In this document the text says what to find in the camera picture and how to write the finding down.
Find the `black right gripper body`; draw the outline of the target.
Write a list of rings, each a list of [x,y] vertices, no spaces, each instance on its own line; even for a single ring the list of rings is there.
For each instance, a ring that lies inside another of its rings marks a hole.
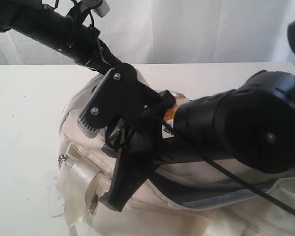
[[[169,131],[174,127],[174,120],[160,120],[147,124],[147,133],[140,134],[127,126],[119,118],[106,118],[102,127],[104,142],[102,150],[116,159],[114,172],[140,170],[153,171],[160,165],[177,163],[177,154],[171,153],[170,147],[175,141]]]

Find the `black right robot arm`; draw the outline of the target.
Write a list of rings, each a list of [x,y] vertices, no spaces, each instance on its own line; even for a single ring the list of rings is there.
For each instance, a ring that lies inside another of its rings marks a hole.
[[[113,179],[100,199],[122,211],[146,180],[175,203],[199,208],[232,193],[254,193],[295,216],[295,209],[217,163],[235,159],[254,170],[277,174],[295,167],[295,75],[260,71],[238,89],[189,101],[173,122],[165,116],[177,104],[168,91],[156,92],[126,68],[110,70],[92,98],[106,128],[106,145],[118,152]],[[189,187],[157,174],[162,165],[205,162],[236,186]]]

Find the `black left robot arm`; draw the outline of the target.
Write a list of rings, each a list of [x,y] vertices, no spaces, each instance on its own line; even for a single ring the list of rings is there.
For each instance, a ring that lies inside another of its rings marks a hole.
[[[90,7],[73,1],[66,16],[56,8],[40,0],[0,0],[0,32],[15,30],[100,74],[121,63],[94,23],[84,25],[92,16]]]

